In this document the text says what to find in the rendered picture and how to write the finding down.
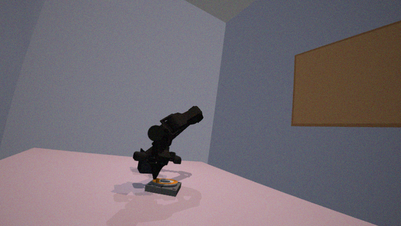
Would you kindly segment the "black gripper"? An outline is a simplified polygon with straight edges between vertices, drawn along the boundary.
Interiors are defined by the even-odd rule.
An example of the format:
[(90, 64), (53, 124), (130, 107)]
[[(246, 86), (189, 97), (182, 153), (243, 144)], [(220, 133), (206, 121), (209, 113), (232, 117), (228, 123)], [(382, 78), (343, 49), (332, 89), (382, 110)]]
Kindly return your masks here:
[[(146, 159), (147, 162), (150, 164), (151, 166), (151, 171), (152, 171), (152, 177), (153, 180), (155, 180), (157, 178), (157, 176), (160, 173), (160, 170), (165, 166), (165, 164), (163, 163), (156, 163), (155, 161), (155, 157), (153, 156), (154, 150), (156, 149), (156, 147), (158, 146), (158, 144), (162, 145), (161, 148), (166, 148), (168, 142), (164, 142), (164, 141), (153, 141), (153, 147), (152, 147), (152, 151), (151, 151), (151, 155), (146, 155), (146, 153), (144, 152), (138, 152), (135, 151), (133, 154), (133, 159), (135, 161), (145, 161)], [(174, 164), (181, 164), (181, 158), (177, 155), (175, 155), (175, 160), (173, 161)]]

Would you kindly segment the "orange round plate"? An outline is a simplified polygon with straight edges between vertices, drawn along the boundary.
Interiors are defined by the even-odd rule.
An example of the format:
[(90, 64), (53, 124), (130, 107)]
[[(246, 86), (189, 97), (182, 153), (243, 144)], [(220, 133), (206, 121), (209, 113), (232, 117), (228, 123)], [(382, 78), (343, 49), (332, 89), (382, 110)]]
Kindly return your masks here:
[(162, 186), (173, 186), (173, 185), (178, 184), (178, 181), (176, 181), (176, 180), (169, 179), (170, 182), (161, 182), (161, 179), (162, 178), (156, 178), (155, 180), (152, 180), (152, 183), (157, 184), (157, 185), (162, 185)]

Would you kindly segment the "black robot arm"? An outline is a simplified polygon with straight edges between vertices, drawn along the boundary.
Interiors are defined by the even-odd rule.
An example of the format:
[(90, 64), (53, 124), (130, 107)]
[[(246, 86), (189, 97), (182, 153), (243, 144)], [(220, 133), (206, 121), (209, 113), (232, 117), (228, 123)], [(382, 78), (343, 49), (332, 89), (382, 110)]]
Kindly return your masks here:
[[(187, 112), (170, 114), (160, 120), (160, 126), (152, 126), (148, 130), (148, 137), (152, 141), (168, 142), (166, 148), (158, 144), (153, 156), (157, 163), (167, 165), (175, 160), (175, 152), (169, 151), (172, 140), (184, 131), (189, 125), (199, 123), (203, 119), (202, 111), (198, 106), (191, 107)], [(166, 121), (167, 120), (167, 121)]]

